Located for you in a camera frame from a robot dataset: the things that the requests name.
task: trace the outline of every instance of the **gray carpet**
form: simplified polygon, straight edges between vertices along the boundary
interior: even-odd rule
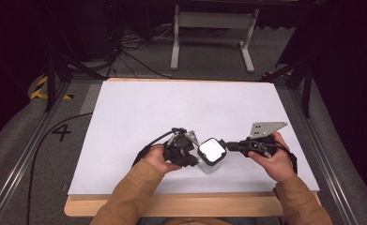
[[[250,53],[255,67],[253,74],[247,73],[237,47],[237,42],[240,40],[238,37],[243,35],[240,31],[228,31],[222,36],[215,36],[202,30],[187,31],[181,37],[177,71],[169,69],[172,53],[171,40],[166,39],[143,50],[129,53],[159,73],[169,74],[177,79],[255,81],[265,72],[275,70],[274,64],[292,32],[293,30],[285,29],[254,31],[250,44]],[[160,78],[132,58],[126,58],[124,55],[121,55],[121,58],[136,76]],[[113,68],[109,73],[111,77],[133,77],[132,72],[120,59],[115,61]],[[99,73],[106,75],[107,70],[108,68],[103,69]],[[276,88],[321,188],[320,201],[329,212],[335,225],[344,224],[317,162],[313,143],[300,119],[301,112],[294,106],[295,102],[291,98],[289,90],[281,85],[277,85]],[[74,95],[74,99],[61,101],[52,116],[50,126],[70,116],[93,111],[98,93],[98,81],[93,81],[84,74],[76,74],[66,93]],[[0,132],[0,190],[34,133],[45,107],[45,99],[32,99],[31,103],[16,114]],[[310,110],[311,121],[341,181],[358,224],[367,224],[367,188],[345,152],[315,84],[313,84]],[[60,134],[51,133],[39,148],[32,190],[31,224],[89,223],[90,218],[67,217],[63,211],[69,183],[80,155],[89,122],[90,116],[66,122],[71,133],[66,135],[62,142],[60,142]],[[0,224],[25,223],[29,171],[27,170],[25,173],[5,212],[0,217]],[[277,218],[260,218],[259,222],[260,224],[279,224]]]

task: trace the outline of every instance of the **brown sleeve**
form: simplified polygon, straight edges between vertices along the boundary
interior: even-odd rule
[[[90,224],[135,224],[146,210],[162,177],[162,173],[141,159],[116,185],[110,199]]]
[[[332,224],[327,211],[298,176],[277,183],[275,192],[282,204],[287,224]]]

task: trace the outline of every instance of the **white board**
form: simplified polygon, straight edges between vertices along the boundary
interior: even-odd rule
[[[254,122],[288,123],[279,131],[298,158],[298,175],[310,190],[319,190],[273,84],[104,82],[69,195],[111,194],[137,153],[171,128],[194,130],[199,143],[238,142],[249,136]],[[258,192],[274,186],[250,158],[227,152],[212,174],[190,166],[167,173],[156,193]]]

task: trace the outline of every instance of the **person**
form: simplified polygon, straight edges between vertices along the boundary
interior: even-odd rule
[[[286,144],[279,132],[272,134],[274,140]],[[116,185],[113,194],[93,218],[91,225],[136,224],[146,210],[150,198],[162,177],[180,167],[165,162],[162,145],[150,151]],[[261,165],[277,182],[273,189],[283,208],[283,218],[289,225],[332,224],[327,211],[318,203],[305,183],[294,173],[288,155],[281,149],[271,158],[250,152],[249,157]],[[189,224],[232,224],[218,218],[191,218]],[[186,218],[171,218],[168,224],[188,224]]]

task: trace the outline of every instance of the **hand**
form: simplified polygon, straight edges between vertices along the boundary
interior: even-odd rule
[[[271,135],[273,136],[274,141],[281,143],[289,149],[279,132],[273,132]],[[277,182],[295,175],[291,160],[281,149],[277,149],[276,154],[271,158],[262,157],[254,152],[249,152],[248,156],[261,165],[265,169],[266,173],[268,173],[268,175]]]
[[[165,162],[162,155],[163,151],[163,145],[154,145],[143,158],[163,174],[179,170],[180,166]]]

